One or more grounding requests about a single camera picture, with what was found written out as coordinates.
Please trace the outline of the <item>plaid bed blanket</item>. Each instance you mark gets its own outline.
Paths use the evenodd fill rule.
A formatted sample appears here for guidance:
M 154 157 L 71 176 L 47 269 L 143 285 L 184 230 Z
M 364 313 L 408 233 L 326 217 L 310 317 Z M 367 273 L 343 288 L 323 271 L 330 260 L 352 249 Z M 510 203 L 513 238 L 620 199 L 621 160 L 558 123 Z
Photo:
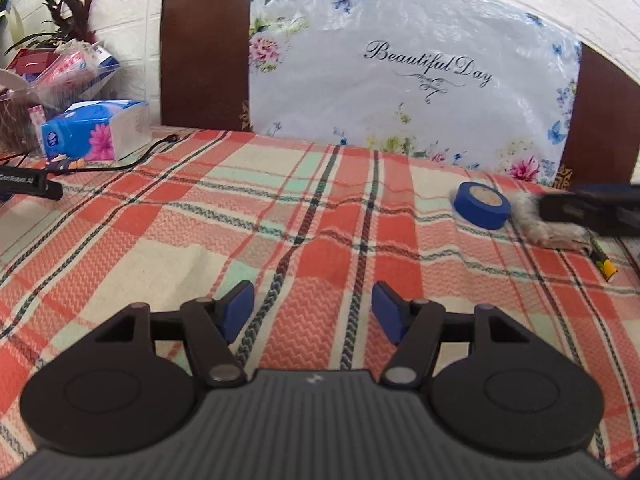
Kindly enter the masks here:
M 392 353 L 374 283 L 450 311 L 481 302 L 596 378 L 605 410 L 591 453 L 616 474 L 639 461 L 639 263 L 607 240 L 616 274 L 580 252 L 485 231 L 450 198 L 465 181 L 526 184 L 363 148 L 183 130 L 125 172 L 63 179 L 62 200 L 1 207 L 1 469 L 34 447 L 18 397 L 37 370 L 130 302 L 157 311 L 239 281 L 255 307 L 233 349 L 248 369 L 382 370 Z

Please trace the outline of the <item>cotton swab bag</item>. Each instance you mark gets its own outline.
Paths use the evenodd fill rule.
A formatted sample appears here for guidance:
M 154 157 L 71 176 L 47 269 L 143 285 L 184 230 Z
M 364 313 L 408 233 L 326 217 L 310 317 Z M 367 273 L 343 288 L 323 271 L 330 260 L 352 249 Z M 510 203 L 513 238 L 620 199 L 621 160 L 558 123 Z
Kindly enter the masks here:
M 538 212 L 539 196 L 525 192 L 510 194 L 511 219 L 529 244 L 549 249 L 588 249 L 590 233 L 582 226 L 542 220 Z

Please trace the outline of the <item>plastic bag of items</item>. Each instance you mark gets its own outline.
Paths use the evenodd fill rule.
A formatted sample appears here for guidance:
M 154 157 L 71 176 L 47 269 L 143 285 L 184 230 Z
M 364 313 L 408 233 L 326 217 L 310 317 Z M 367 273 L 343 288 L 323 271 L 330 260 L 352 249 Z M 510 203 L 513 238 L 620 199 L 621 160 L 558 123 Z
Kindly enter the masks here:
M 27 80 L 17 70 L 1 72 L 1 153 L 40 155 L 41 127 L 80 101 L 89 101 L 120 69 L 100 44 L 72 40 L 55 50 L 18 52 L 17 67 L 40 70 Z

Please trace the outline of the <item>floral plastic bedding bag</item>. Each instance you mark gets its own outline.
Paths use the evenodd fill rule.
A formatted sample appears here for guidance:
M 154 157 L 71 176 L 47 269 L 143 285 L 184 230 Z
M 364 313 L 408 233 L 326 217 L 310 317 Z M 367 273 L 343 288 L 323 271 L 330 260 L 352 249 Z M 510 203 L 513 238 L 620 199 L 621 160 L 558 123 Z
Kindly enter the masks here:
M 250 0 L 248 122 L 549 185 L 581 58 L 499 0 Z

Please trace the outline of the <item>dark red plant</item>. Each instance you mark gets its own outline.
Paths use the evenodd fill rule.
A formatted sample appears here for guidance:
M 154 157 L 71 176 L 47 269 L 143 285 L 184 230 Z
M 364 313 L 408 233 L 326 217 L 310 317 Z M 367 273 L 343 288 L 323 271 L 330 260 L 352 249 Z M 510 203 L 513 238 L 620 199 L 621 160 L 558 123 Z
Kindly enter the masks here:
M 95 44 L 96 33 L 89 23 L 93 1 L 46 0 L 43 5 L 49 11 L 50 22 L 55 26 L 55 30 L 22 35 L 6 49 L 6 54 L 19 48 L 56 49 L 73 40 Z

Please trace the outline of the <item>black device with label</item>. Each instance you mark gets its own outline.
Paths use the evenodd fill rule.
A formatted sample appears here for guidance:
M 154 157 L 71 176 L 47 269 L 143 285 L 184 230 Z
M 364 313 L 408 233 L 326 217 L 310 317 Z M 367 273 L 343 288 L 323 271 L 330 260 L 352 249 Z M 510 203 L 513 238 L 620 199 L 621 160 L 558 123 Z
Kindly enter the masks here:
M 60 200 L 63 197 L 63 188 L 58 182 L 50 180 L 44 170 L 2 166 L 0 168 L 0 195 L 2 202 L 13 195 Z

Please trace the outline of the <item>brown wooden headboard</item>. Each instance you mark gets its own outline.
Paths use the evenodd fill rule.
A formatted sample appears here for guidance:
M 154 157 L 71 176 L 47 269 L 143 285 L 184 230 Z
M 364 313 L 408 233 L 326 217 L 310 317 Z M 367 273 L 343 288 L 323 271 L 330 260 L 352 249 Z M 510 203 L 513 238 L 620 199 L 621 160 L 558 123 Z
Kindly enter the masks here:
M 250 0 L 162 0 L 160 121 L 250 130 Z M 622 184 L 639 155 L 639 85 L 592 47 L 582 48 L 577 102 L 562 164 L 570 185 Z

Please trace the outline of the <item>blue tissue pack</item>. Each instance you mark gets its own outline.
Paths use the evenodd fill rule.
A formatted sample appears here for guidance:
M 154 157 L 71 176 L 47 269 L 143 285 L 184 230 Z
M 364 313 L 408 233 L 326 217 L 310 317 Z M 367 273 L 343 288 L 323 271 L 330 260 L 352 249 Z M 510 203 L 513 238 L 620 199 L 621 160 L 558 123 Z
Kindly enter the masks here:
M 149 103 L 138 100 L 81 101 L 40 127 L 47 159 L 116 162 L 152 139 Z

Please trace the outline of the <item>blue tape roll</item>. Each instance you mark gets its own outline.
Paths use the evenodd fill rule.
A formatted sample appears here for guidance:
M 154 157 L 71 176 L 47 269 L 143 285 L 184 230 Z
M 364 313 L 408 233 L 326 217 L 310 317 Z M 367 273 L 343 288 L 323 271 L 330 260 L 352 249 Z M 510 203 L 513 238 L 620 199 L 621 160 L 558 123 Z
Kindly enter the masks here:
M 486 230 L 502 229 L 511 214 L 506 196 L 488 185 L 471 181 L 459 185 L 452 206 L 463 219 Z

